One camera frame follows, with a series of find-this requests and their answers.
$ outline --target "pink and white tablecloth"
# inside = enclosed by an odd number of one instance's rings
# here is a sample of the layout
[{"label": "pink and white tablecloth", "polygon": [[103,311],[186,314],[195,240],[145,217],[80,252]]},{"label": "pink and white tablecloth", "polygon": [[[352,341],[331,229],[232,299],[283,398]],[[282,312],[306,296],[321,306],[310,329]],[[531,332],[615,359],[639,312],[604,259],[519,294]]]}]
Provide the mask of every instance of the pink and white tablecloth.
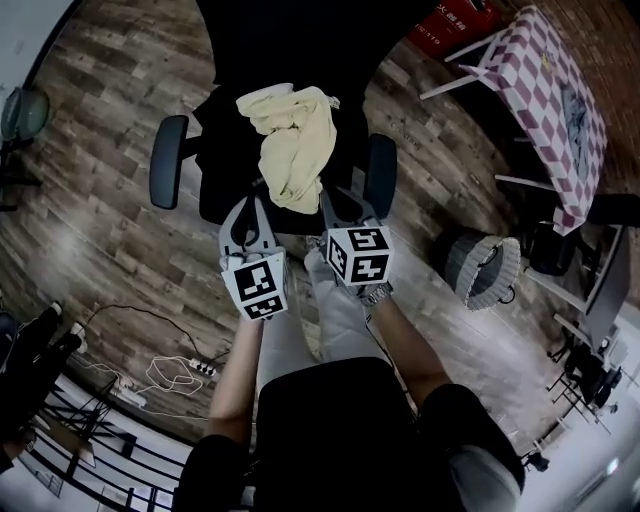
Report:
[{"label": "pink and white tablecloth", "polygon": [[[512,110],[547,167],[562,208],[555,230],[565,235],[586,220],[607,146],[604,120],[576,62],[537,7],[521,10],[499,36],[483,67],[461,66],[494,90]],[[580,177],[569,145],[561,86],[569,84],[587,107],[586,173]]]}]

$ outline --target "chair seat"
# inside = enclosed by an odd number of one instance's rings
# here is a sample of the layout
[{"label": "chair seat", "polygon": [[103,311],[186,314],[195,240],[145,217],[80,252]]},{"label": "chair seat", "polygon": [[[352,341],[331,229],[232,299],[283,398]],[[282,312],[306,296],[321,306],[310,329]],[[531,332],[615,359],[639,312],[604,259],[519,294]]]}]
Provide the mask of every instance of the chair seat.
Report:
[{"label": "chair seat", "polygon": [[[238,113],[235,95],[229,89],[224,86],[216,89],[194,115],[203,126],[201,148],[196,157],[202,170],[200,216],[203,219],[222,224],[238,201],[257,193],[263,199],[274,232],[320,235],[324,231],[320,212],[305,215],[280,208],[269,199],[265,183],[255,186],[262,177],[258,162],[264,136]],[[348,106],[334,111],[333,121],[337,130],[336,146],[320,173],[320,180],[325,187],[349,189],[353,166],[366,165],[367,122],[361,108],[349,110]]]}]

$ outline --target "gray pants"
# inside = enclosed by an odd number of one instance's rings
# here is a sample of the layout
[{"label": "gray pants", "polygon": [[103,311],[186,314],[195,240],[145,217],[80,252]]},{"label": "gray pants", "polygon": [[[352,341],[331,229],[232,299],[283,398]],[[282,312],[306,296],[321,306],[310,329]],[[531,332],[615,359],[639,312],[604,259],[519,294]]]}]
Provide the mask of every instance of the gray pants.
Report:
[{"label": "gray pants", "polygon": [[379,357],[386,361],[384,352],[367,330],[364,308],[336,285],[333,270],[318,249],[307,254],[304,266],[318,303],[322,361],[317,361],[309,350],[297,300],[291,296],[289,310],[265,323],[258,364],[259,390],[273,379],[323,362],[354,357]]}]

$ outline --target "towel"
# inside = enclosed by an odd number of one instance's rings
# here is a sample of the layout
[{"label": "towel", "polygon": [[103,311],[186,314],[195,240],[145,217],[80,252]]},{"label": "towel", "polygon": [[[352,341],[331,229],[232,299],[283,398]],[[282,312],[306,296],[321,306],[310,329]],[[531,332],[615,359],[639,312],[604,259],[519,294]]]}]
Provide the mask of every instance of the towel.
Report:
[{"label": "towel", "polygon": [[336,144],[331,108],[337,99],[317,87],[293,91],[293,84],[278,84],[236,100],[238,111],[266,138],[258,168],[269,187],[271,200],[281,208],[314,214],[322,184],[318,175]]}]

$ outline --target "red sign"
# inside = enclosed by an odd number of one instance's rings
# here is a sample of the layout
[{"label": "red sign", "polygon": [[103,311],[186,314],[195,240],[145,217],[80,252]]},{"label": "red sign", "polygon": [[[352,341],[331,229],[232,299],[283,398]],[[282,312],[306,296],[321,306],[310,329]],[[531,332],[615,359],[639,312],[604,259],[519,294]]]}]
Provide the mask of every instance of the red sign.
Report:
[{"label": "red sign", "polygon": [[430,57],[445,57],[495,32],[499,23],[500,13],[489,0],[442,0],[407,37]]}]

